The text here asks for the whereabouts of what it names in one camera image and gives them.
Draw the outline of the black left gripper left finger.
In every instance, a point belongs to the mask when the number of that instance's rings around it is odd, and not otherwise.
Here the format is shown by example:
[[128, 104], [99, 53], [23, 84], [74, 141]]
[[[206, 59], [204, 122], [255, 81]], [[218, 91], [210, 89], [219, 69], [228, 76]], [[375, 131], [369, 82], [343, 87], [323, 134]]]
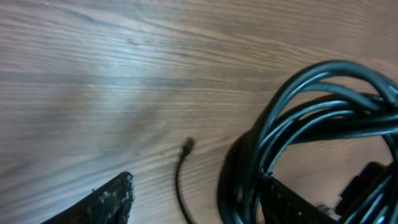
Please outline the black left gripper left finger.
[[43, 224], [127, 224], [133, 202], [133, 175], [122, 172]]

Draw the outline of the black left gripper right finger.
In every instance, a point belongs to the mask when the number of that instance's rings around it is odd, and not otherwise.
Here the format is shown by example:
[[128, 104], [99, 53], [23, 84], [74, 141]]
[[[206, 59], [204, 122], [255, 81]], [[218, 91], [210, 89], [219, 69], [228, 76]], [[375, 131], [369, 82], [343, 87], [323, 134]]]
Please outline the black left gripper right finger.
[[262, 175], [259, 196], [264, 221], [268, 224], [338, 223], [327, 212], [306, 201], [273, 175]]

